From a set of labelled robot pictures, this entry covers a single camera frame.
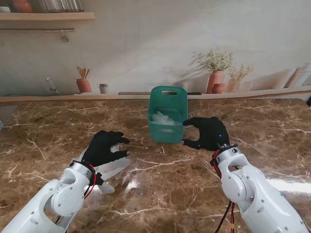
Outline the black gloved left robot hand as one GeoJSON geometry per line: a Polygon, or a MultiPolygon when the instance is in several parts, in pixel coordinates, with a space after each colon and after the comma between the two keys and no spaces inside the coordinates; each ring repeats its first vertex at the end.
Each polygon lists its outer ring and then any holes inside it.
{"type": "Polygon", "coordinates": [[[123,137],[124,133],[114,131],[97,132],[88,148],[86,149],[81,161],[91,164],[93,167],[101,166],[124,158],[130,154],[128,150],[111,151],[111,147],[116,144],[129,144],[130,141],[123,137]]]}

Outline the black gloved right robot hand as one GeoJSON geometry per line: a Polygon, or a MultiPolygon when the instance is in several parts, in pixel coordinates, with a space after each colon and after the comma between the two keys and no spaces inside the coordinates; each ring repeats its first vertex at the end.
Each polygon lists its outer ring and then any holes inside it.
{"type": "Polygon", "coordinates": [[[183,122],[184,126],[192,125],[199,130],[197,141],[183,139],[185,146],[194,149],[205,149],[217,151],[222,146],[229,146],[230,140],[225,125],[215,116],[213,117],[192,117],[183,122]]]}

